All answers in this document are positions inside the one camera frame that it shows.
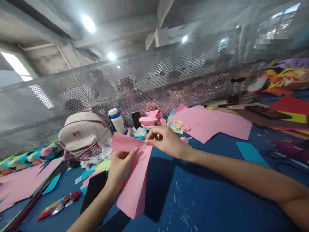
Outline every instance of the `metal mesh panel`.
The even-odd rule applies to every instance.
[[[191,106],[223,98],[232,76],[245,73],[249,84],[265,65],[232,68],[232,64],[254,61],[252,38],[271,30],[297,32],[304,24],[298,15],[292,12],[253,22],[256,30],[241,26],[194,43],[159,47],[2,88],[0,156],[47,145],[66,118],[81,109],[93,107],[107,115],[108,110],[119,108],[125,123],[132,126],[131,113],[144,114],[151,101],[167,116],[180,103]]]

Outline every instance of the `concrete ceiling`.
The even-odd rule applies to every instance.
[[[106,60],[109,52],[116,57],[138,53],[179,42],[185,35],[194,41],[235,28],[244,11],[266,14],[295,2],[0,0],[0,42],[18,46],[37,75],[45,76]],[[86,31],[83,15],[93,20],[95,33]]]

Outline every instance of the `black phone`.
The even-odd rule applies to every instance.
[[[139,119],[141,118],[141,113],[140,112],[133,112],[131,113],[132,119],[133,119],[133,125],[135,129],[142,127],[141,123],[139,122]]]
[[[292,116],[284,114],[284,113],[280,113],[278,111],[275,110],[271,110],[269,108],[263,107],[263,106],[245,106],[246,110],[250,110],[252,112],[255,112],[259,115],[262,115],[264,117],[267,117],[269,119],[291,119]]]
[[[105,186],[106,179],[107,171],[101,172],[90,178],[80,214],[82,214],[88,208],[88,206],[94,201],[97,195],[99,195],[99,193],[102,191]]]

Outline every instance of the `white backpack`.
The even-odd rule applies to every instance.
[[[98,114],[86,110],[67,118],[64,128],[58,134],[59,144],[65,146],[65,151],[78,157],[95,142],[105,144],[112,138],[112,132]]]

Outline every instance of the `white water bottle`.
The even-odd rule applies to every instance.
[[[110,117],[110,120],[112,121],[114,129],[117,133],[123,134],[126,132],[125,123],[123,122],[123,118],[119,109],[113,108],[109,110],[108,116]]]

